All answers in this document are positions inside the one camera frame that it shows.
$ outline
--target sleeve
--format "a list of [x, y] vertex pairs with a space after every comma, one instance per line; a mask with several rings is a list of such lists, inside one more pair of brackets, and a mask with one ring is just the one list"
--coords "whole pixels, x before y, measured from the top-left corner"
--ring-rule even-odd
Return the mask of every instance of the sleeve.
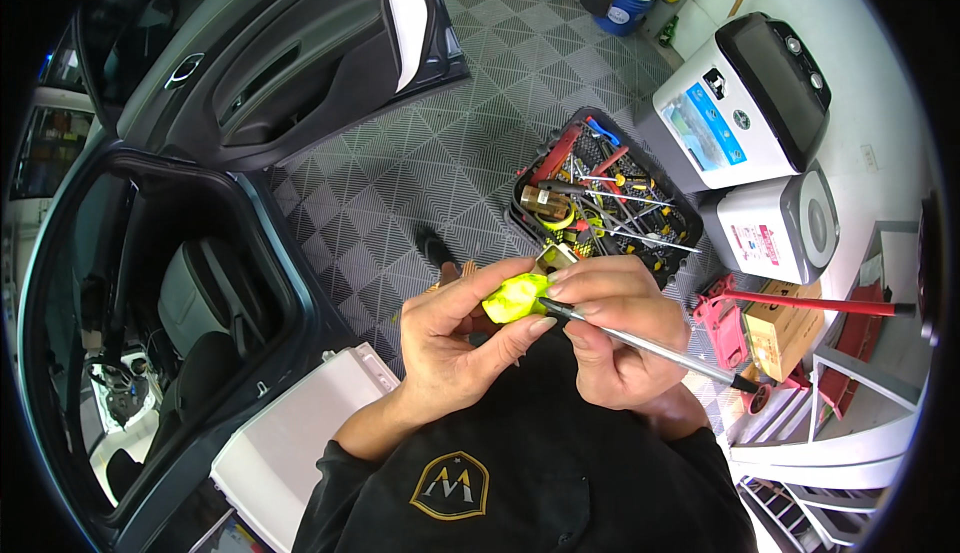
[[377, 469], [374, 463], [357, 459], [339, 442], [330, 440], [317, 462], [321, 476], [296, 530], [292, 553], [333, 551], [360, 490]]
[[756, 551], [757, 537], [754, 535], [753, 523], [740, 501], [734, 479], [730, 475], [730, 465], [717, 444], [714, 431], [700, 428], [690, 436], [667, 442], [667, 446], [686, 460], [716, 496], [726, 502], [728, 516], [727, 521], [722, 524], [723, 530], [729, 530], [732, 538], [740, 540], [742, 548], [739, 550]]

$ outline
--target door handle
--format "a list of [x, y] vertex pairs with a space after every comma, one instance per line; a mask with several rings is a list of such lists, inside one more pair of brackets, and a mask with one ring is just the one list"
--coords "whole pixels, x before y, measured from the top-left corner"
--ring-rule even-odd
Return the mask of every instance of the door handle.
[[186, 55], [183, 58], [183, 61], [180, 62], [180, 65], [174, 69], [173, 74], [170, 75], [170, 78], [167, 79], [167, 83], [163, 84], [163, 89], [165, 91], [173, 91], [174, 89], [179, 89], [184, 85], [187, 78], [190, 78], [190, 75], [193, 74], [194, 70], [200, 65], [200, 62], [204, 60], [203, 53], [191, 53]]

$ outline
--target black shirt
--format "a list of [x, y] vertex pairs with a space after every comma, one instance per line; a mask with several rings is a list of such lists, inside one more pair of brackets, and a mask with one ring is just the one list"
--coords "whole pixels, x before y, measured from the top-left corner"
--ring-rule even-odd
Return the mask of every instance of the black shirt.
[[294, 553], [757, 550], [709, 429], [664, 442], [583, 401], [576, 371], [551, 331], [382, 466], [330, 440]]

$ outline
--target hand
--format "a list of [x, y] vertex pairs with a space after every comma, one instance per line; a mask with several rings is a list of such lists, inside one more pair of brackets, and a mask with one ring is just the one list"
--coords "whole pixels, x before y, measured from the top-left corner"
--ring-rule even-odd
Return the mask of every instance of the hand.
[[[490, 329], [480, 302], [503, 281], [529, 272], [531, 258], [504, 259], [403, 304], [400, 345], [407, 377], [399, 401], [416, 422], [426, 424], [480, 401], [494, 380], [538, 338], [555, 318], [527, 316]], [[487, 329], [478, 347], [467, 335]]]
[[587, 321], [571, 319], [563, 331], [577, 357], [577, 390], [588, 403], [640, 410], [675, 386], [687, 370], [598, 330], [626, 331], [686, 351], [690, 326], [681, 307], [661, 294], [635, 255], [583, 259], [550, 276], [547, 295], [571, 304]]

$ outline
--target yellow cloth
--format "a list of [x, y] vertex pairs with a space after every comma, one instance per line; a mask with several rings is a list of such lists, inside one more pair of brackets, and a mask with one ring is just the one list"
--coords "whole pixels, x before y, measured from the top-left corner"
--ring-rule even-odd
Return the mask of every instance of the yellow cloth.
[[481, 305], [496, 324], [507, 324], [533, 313], [546, 314], [537, 297], [546, 297], [550, 281], [540, 273], [522, 273], [507, 278]]

